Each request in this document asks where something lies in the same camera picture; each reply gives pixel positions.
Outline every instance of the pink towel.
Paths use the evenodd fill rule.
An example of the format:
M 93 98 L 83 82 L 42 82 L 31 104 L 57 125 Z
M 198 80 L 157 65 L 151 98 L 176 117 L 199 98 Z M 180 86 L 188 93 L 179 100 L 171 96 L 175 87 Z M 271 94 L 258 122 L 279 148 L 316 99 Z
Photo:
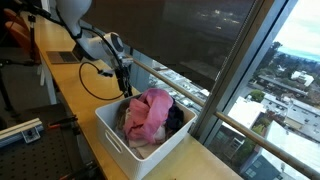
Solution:
M 123 129 L 129 140 L 145 139 L 154 144 L 154 135 L 168 117 L 173 100 L 167 91 L 151 88 L 131 99 L 130 117 Z

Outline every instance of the white bin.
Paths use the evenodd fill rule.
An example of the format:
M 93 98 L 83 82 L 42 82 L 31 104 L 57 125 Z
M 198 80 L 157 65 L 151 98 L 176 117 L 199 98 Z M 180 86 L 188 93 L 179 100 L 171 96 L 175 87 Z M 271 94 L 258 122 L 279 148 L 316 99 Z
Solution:
M 118 107 L 123 102 L 130 101 L 131 98 L 135 97 L 97 108 L 96 115 L 99 118 L 97 133 L 100 142 L 112 155 L 123 172 L 130 179 L 142 179 L 184 138 L 197 116 L 194 112 L 176 102 L 178 107 L 184 112 L 184 126 L 147 158 L 139 159 L 113 131 L 116 127 Z

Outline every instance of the wooden desk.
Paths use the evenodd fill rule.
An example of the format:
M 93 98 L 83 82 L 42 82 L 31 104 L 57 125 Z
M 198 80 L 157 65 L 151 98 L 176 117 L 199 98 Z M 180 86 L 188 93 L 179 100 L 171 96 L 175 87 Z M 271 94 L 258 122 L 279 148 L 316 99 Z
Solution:
M 27 13 L 22 13 L 22 16 L 27 21 Z M 127 179 L 100 144 L 96 134 L 95 109 L 114 101 L 98 100 L 84 90 L 78 76 L 80 64 L 52 65 L 50 63 L 46 51 L 71 50 L 75 44 L 65 29 L 38 16 L 35 24 L 35 41 L 40 49 L 44 67 L 47 68 L 46 75 L 52 75 L 71 111 L 77 115 L 80 128 L 105 177 L 117 180 Z M 106 67 L 100 60 L 93 63 L 99 68 Z M 112 98 L 121 93 L 115 78 L 98 76 L 91 66 L 83 67 L 82 76 L 86 86 L 100 97 Z M 188 134 L 144 179 L 241 178 Z

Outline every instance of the chair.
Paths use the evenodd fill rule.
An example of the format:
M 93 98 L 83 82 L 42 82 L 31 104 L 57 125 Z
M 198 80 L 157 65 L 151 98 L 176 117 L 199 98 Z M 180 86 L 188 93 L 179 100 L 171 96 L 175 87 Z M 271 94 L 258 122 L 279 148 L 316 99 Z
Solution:
M 8 21 L 13 21 L 19 24 L 20 26 L 22 26 L 23 28 L 28 29 L 27 24 L 24 22 L 24 20 L 20 16 L 18 16 L 16 12 L 8 8 L 5 8 L 3 12 L 5 16 L 8 18 Z
M 9 33 L 12 35 L 12 37 L 17 41 L 17 43 L 22 47 L 22 49 L 26 53 L 31 52 L 31 39 L 30 39 L 30 33 L 29 30 L 24 28 L 18 23 L 15 23 L 13 21 L 8 21 L 5 23 L 5 27 L 8 29 Z M 40 54 L 39 54 L 39 48 L 35 44 L 35 59 L 34 63 L 36 65 L 39 65 L 38 67 L 38 74 L 40 74 L 40 85 L 44 85 L 44 72 L 41 66 L 41 59 L 40 59 Z

